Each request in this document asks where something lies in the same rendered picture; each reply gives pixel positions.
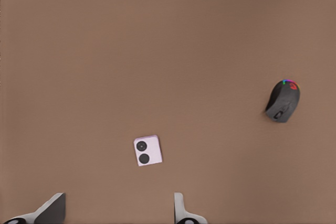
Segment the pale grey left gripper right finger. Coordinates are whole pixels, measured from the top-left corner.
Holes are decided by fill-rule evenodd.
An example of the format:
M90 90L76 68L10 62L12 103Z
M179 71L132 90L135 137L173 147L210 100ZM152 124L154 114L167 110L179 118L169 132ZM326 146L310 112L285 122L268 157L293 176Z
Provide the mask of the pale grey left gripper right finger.
M182 193L174 193L174 222L175 224L208 224L203 216L190 213L185 209Z

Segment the pink square flip phone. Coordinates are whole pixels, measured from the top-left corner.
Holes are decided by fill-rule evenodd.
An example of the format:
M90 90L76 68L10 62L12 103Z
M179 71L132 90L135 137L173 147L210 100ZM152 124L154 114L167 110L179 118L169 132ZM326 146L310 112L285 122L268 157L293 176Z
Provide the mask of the pink square flip phone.
M133 141L138 166L163 162L159 137L157 135L138 137Z

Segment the black computer mouse rainbow light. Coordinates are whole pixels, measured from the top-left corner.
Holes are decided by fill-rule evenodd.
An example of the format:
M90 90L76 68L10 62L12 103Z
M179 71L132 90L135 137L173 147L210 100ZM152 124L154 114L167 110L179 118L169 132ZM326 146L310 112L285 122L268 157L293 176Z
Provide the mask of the black computer mouse rainbow light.
M267 106L266 115L274 122L286 123L293 115L300 100L299 85L289 79L279 81L273 88Z

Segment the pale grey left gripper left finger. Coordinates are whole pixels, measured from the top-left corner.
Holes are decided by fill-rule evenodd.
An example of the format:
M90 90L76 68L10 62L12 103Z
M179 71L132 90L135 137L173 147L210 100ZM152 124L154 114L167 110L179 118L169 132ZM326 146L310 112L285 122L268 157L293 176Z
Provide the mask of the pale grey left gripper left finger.
M66 194L56 193L36 211L16 216L3 224L64 224L66 218Z

